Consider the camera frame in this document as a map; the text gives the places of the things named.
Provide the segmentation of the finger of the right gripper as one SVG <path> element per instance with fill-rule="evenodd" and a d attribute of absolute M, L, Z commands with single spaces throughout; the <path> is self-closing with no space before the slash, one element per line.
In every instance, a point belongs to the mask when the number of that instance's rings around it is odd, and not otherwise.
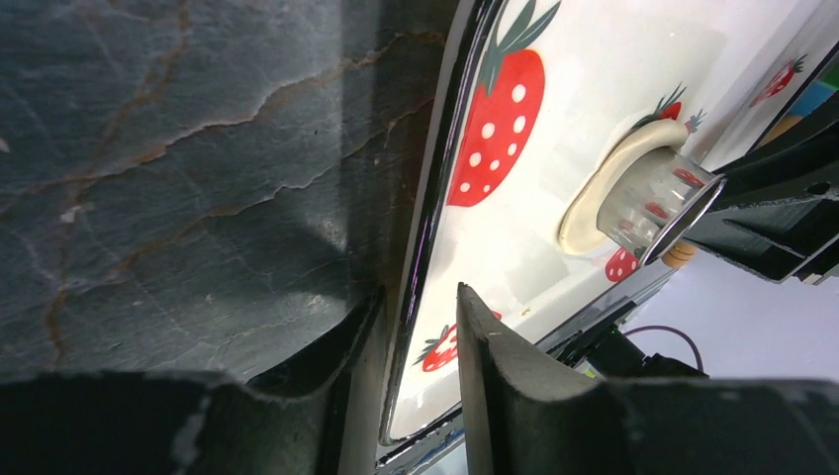
<path fill-rule="evenodd" d="M 837 96 L 718 172 L 726 183 L 688 242 L 772 282 L 837 276 Z"/>

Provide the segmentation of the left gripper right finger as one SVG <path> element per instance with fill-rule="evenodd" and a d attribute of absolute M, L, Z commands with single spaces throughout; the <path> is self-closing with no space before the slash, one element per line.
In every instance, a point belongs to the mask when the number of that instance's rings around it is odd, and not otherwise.
<path fill-rule="evenodd" d="M 593 379 L 457 289 L 472 474 L 834 474 L 838 386 L 818 380 Z"/>

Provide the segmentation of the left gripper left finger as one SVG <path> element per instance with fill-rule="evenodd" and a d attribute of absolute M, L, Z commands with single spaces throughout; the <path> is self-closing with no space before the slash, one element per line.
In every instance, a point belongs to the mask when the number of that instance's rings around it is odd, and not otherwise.
<path fill-rule="evenodd" d="M 214 371 L 5 372 L 5 474 L 370 474 L 385 293 L 241 382 Z"/>

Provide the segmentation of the wooden dough roller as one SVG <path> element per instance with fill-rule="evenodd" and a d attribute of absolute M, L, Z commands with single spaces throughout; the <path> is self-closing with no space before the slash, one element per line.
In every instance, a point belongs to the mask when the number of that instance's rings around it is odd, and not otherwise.
<path fill-rule="evenodd" d="M 698 251 L 695 245 L 680 240 L 661 256 L 661 261 L 672 269 L 680 269 L 690 262 Z"/>

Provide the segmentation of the white dough piece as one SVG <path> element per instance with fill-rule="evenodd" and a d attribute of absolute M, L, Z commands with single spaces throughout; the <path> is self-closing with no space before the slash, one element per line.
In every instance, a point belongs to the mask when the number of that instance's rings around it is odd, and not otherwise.
<path fill-rule="evenodd" d="M 597 218 L 620 178 L 646 153 L 661 147 L 679 151 L 688 137 L 684 125 L 665 119 L 638 128 L 618 143 L 566 210 L 557 235 L 561 249 L 580 255 L 604 244 L 608 235 L 598 228 Z"/>

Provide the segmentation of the white strawberry tray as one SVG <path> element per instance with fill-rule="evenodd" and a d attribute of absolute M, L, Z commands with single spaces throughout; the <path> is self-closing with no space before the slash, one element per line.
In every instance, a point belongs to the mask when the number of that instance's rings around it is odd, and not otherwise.
<path fill-rule="evenodd" d="M 834 1 L 492 1 L 459 14 L 433 111 L 382 441 L 460 399 L 456 293 L 473 287 L 537 339 L 627 275 L 562 218 L 611 151 L 655 123 L 715 169 L 758 143 L 838 49 Z M 456 71 L 457 59 L 465 65 Z"/>

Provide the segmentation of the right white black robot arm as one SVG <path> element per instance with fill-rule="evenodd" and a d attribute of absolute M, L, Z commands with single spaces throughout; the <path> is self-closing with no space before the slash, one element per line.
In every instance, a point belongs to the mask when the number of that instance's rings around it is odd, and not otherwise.
<path fill-rule="evenodd" d="M 721 193 L 687 237 L 664 253 L 683 267 L 697 249 L 771 282 L 832 277 L 838 272 L 838 90 L 784 133 L 716 172 Z M 616 326 L 630 304 L 563 344 L 559 360 L 586 359 L 605 376 L 702 376 L 696 368 L 658 353 L 647 356 Z"/>

